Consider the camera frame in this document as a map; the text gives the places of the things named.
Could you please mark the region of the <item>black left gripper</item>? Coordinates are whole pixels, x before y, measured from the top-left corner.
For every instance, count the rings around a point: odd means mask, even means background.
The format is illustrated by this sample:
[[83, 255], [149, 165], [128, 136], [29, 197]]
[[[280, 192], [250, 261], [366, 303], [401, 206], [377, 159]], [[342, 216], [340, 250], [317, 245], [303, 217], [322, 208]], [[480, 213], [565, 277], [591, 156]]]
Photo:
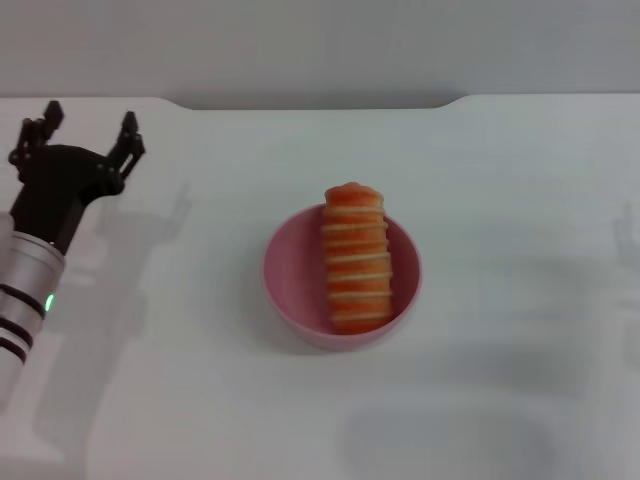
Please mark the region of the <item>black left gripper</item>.
[[57, 100], [48, 103], [41, 118], [25, 118], [8, 160], [22, 183], [10, 210], [15, 230], [65, 255], [87, 206], [120, 194], [146, 150], [133, 111], [126, 112], [106, 156], [76, 146], [45, 146], [63, 119]]

